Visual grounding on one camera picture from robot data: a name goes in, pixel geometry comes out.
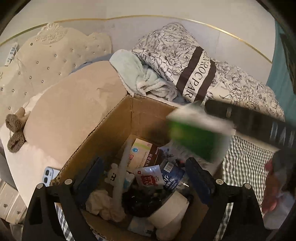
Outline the person right hand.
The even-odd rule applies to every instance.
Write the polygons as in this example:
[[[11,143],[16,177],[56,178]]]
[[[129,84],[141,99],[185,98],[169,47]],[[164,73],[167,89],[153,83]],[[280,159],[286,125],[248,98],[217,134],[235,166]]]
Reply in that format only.
[[[273,211],[278,204],[278,193],[280,191],[280,183],[273,171],[273,161],[270,159],[266,165],[267,177],[265,180],[265,190],[262,201],[262,212],[268,213]]]

